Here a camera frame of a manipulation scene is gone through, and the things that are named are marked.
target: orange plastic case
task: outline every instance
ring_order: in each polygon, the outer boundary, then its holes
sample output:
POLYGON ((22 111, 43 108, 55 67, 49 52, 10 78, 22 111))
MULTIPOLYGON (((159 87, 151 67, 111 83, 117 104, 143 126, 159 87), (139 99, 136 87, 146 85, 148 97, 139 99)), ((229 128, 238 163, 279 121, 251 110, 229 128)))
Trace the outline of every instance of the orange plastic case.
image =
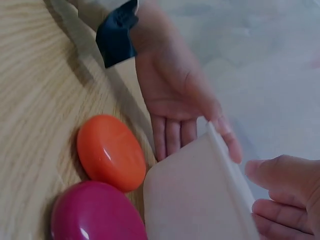
POLYGON ((127 193, 146 175, 143 151, 129 128, 110 115, 89 119, 77 135, 77 152, 88 176, 127 193))

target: dark blue cuff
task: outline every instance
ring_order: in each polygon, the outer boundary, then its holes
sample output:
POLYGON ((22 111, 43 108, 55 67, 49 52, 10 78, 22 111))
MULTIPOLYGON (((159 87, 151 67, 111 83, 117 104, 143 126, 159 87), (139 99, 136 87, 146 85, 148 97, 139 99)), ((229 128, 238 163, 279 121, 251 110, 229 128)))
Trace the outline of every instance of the dark blue cuff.
POLYGON ((139 20, 134 13, 137 4, 138 0, 130 0, 115 9, 96 31, 95 42, 106 68, 137 55, 129 34, 139 20))

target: light wooden surface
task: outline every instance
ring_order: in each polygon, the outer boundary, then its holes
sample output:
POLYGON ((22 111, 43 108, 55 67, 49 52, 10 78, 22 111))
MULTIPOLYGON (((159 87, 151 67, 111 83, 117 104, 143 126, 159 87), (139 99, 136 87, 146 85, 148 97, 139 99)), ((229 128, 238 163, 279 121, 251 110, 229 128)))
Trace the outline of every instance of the light wooden surface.
MULTIPOLYGON (((55 198, 87 179, 74 139, 90 116, 124 121, 155 162, 134 62, 104 70, 93 33, 54 2, 0 1, 0 240, 50 239, 55 198)), ((142 189, 129 198, 143 215, 142 189)))

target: white plastic container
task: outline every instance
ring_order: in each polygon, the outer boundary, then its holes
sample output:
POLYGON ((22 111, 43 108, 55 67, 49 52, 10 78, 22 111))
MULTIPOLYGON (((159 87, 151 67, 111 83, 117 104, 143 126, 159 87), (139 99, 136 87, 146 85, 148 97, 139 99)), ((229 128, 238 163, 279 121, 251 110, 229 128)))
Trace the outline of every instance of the white plastic container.
POLYGON ((211 123, 144 181, 149 240, 258 240, 252 193, 211 123))

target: finger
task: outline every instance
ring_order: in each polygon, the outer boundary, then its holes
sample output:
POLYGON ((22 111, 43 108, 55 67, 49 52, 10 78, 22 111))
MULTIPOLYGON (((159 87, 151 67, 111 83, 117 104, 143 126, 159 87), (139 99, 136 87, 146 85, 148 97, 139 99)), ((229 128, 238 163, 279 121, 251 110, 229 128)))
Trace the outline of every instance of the finger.
POLYGON ((155 157, 158 161, 166 158, 166 119, 157 115, 151 115, 155 157))
POLYGON ((294 195, 304 205, 320 182, 320 165, 298 157, 279 156, 271 160, 252 160, 245 173, 255 184, 275 192, 294 195))
POLYGON ((307 210, 268 199, 259 199, 253 204, 252 212, 283 226, 313 234, 308 223, 307 210))
POLYGON ((306 206, 303 205, 295 196, 284 192, 269 191, 269 197, 280 204, 286 204, 304 210, 306 209, 306 206))
POLYGON ((259 233, 265 236, 267 239, 272 240, 314 240, 313 235, 298 231, 296 229, 283 226, 276 222, 270 221, 257 214, 252 214, 255 225, 259 233))
POLYGON ((165 124, 166 154, 170 156, 181 148, 181 123, 167 119, 165 124))
POLYGON ((220 102, 216 98, 211 84, 202 72, 195 71, 194 73, 188 74, 186 78, 186 91, 197 103, 206 120, 213 123, 216 131, 221 134, 226 141, 225 143, 229 149, 231 159, 235 163, 241 163, 241 146, 227 118, 223 115, 220 102))
POLYGON ((181 123, 181 146, 197 139, 197 120, 187 120, 181 123))
POLYGON ((235 134, 233 132, 230 132, 221 136, 229 149, 230 158, 235 163, 240 164, 242 161, 242 149, 235 134))

